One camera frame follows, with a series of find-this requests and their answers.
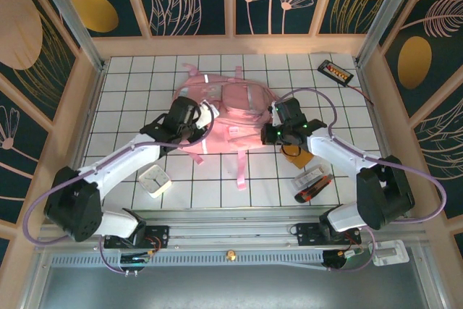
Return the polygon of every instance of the metal grille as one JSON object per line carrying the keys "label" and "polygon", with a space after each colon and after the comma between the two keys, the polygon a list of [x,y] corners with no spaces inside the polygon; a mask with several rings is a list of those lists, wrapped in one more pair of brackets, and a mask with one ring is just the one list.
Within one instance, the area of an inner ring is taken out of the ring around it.
{"label": "metal grille", "polygon": [[[119,255],[108,253],[107,261],[117,265]],[[281,263],[321,263],[322,250],[283,250],[283,251],[238,251],[235,261],[226,259],[225,252],[158,253],[146,266],[243,266]],[[99,254],[70,255],[55,254],[51,260],[55,268],[102,267]]]}

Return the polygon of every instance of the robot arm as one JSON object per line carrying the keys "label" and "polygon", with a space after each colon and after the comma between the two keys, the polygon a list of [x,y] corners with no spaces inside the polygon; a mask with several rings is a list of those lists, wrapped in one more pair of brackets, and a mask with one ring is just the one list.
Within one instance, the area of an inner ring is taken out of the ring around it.
{"label": "robot arm", "polygon": [[170,144],[200,139],[206,131],[205,126],[211,122],[209,108],[217,117],[218,112],[206,101],[198,105],[191,99],[178,97],[168,114],[145,125],[140,134],[119,150],[90,166],[59,170],[54,187],[80,173],[90,170],[94,173],[51,195],[44,208],[45,216],[76,242],[100,234],[121,237],[136,245],[143,238],[145,222],[128,209],[103,210],[103,199],[126,177],[174,150]]}
{"label": "robot arm", "polygon": [[[365,225],[380,229],[415,205],[404,171],[372,161],[380,158],[330,135],[321,121],[308,122],[297,99],[274,104],[272,112],[273,124],[262,129],[263,143],[298,145],[338,167],[355,182],[357,202],[338,206],[320,217],[326,237]],[[393,156],[385,160],[400,164]]]}

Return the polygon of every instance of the white alarm clock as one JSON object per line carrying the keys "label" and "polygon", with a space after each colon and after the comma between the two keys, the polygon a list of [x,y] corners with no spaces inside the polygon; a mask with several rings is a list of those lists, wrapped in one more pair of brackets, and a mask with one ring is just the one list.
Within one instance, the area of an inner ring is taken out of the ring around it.
{"label": "white alarm clock", "polygon": [[162,168],[155,164],[138,177],[138,182],[153,198],[159,197],[172,185],[172,181]]}

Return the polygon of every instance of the pink backpack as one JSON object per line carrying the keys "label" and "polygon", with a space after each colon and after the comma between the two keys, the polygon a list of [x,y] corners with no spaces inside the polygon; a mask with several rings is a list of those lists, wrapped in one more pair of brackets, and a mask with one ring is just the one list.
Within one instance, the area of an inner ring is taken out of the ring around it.
{"label": "pink backpack", "polygon": [[207,100],[220,112],[215,119],[209,136],[201,143],[184,148],[191,157],[201,164],[199,154],[238,152],[237,183],[244,190],[246,151],[263,147],[260,130],[272,121],[268,107],[278,100],[267,86],[243,80],[242,68],[235,69],[235,77],[203,74],[196,67],[184,64],[189,69],[188,80],[175,91],[179,96],[191,98],[200,103]]}

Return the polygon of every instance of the white tiled floor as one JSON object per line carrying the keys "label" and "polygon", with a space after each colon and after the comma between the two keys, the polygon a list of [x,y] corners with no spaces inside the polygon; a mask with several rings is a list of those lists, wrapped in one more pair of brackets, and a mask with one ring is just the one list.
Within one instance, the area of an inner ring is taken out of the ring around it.
{"label": "white tiled floor", "polygon": [[[145,124],[169,110],[172,94],[187,79],[184,63],[199,65],[203,72],[233,76],[236,66],[243,66],[247,80],[269,85],[279,96],[293,88],[312,87],[326,94],[336,105],[338,122],[335,133],[350,143],[378,154],[364,98],[343,88],[316,69],[329,59],[354,74],[350,85],[359,87],[352,58],[344,54],[207,55],[114,57],[103,86],[99,107],[84,163],[86,165],[110,154],[131,140]],[[308,119],[319,118],[329,124],[333,112],[323,98],[315,94],[296,95]],[[166,170],[173,184],[157,199],[152,199],[136,183],[146,168],[126,178],[106,196],[106,207],[140,210],[184,208],[235,208],[245,206],[300,206],[294,200],[291,179],[303,172],[279,153],[266,146],[249,151],[245,172],[247,189],[238,191],[237,155],[234,153],[203,156],[195,164],[180,151],[172,151],[156,163]],[[335,180],[310,205],[333,206],[355,199],[354,183],[333,168]]]}

